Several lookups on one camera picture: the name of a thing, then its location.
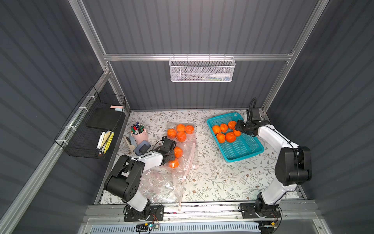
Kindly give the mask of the extra orange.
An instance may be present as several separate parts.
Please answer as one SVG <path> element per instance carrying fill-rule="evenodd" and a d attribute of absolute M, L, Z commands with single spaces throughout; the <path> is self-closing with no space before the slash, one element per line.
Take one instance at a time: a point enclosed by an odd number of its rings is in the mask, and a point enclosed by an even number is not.
<path fill-rule="evenodd" d="M 233 132 L 228 132 L 226 133 L 226 141 L 228 143 L 233 143 L 236 141 L 236 135 Z"/>

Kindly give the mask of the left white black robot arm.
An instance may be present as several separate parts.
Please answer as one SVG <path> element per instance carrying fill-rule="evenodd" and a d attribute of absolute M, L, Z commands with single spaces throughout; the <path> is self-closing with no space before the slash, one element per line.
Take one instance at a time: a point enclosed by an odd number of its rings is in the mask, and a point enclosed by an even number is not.
<path fill-rule="evenodd" d="M 136 158 L 120 156 L 104 182 L 105 191 L 121 198 L 140 214 L 148 214 L 151 210 L 150 201 L 138 191 L 143 173 L 175 159 L 177 142 L 166 136 L 160 142 L 161 145 L 153 149 L 147 141 L 141 142 Z"/>

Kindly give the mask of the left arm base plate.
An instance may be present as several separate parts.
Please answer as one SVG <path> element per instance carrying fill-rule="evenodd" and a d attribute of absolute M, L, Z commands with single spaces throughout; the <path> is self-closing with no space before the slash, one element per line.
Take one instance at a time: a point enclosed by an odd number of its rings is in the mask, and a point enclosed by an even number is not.
<path fill-rule="evenodd" d="M 123 210 L 124 222 L 151 222 L 151 221 L 163 221 L 164 219 L 164 206 L 159 205 L 147 205 L 144 211 L 140 212 L 133 207 L 126 206 Z"/>

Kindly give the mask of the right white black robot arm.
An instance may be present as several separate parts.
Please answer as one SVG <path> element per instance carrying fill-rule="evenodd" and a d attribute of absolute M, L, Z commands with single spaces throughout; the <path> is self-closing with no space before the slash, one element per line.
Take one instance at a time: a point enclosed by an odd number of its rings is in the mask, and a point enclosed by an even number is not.
<path fill-rule="evenodd" d="M 247 109 L 247 120 L 238 120 L 235 130 L 249 136 L 260 136 L 278 153 L 275 166 L 276 178 L 257 196 L 254 210 L 260 216 L 279 207 L 279 202 L 288 192 L 312 178 L 311 150 L 287 139 L 276 128 L 260 116 L 256 107 Z"/>

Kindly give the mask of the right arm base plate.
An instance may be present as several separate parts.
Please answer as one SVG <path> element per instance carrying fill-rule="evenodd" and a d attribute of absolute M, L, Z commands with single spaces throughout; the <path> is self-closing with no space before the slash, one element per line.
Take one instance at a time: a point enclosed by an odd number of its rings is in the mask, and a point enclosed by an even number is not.
<path fill-rule="evenodd" d="M 281 218 L 282 216 L 279 205 L 240 203 L 238 209 L 243 218 Z"/>

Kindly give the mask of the clear pink-dotted zip-top bag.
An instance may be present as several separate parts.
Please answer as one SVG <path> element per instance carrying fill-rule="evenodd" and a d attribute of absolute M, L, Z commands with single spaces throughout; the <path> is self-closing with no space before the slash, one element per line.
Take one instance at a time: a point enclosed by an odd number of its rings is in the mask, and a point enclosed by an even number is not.
<path fill-rule="evenodd" d="M 175 203 L 181 209 L 184 194 L 187 192 L 189 173 L 197 162 L 197 143 L 177 143 L 184 154 L 178 159 L 179 167 L 172 169 L 168 163 L 156 166 L 143 173 L 139 191 L 152 204 Z"/>

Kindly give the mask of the orange from cluster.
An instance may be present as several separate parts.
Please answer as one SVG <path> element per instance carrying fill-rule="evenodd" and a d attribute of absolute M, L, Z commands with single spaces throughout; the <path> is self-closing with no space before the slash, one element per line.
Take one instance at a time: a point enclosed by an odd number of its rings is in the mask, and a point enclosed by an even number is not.
<path fill-rule="evenodd" d="M 179 158 L 181 158 L 183 156 L 183 154 L 184 154 L 184 151 L 183 151 L 182 148 L 180 148 L 178 146 L 176 146 L 174 148 L 174 156 L 175 156 L 175 158 L 179 159 Z"/>

